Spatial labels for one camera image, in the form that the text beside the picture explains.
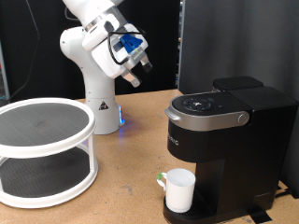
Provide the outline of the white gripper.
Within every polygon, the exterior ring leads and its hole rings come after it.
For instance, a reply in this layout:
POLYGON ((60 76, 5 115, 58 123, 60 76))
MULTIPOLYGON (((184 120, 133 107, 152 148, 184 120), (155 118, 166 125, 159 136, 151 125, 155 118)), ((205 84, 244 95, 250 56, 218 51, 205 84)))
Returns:
POLYGON ((139 63, 146 73, 152 69, 146 53, 148 42, 145 35, 145 31, 134 26, 110 32, 107 39, 92 50, 93 59, 108 77, 122 76, 137 88, 141 81, 131 70, 139 63))

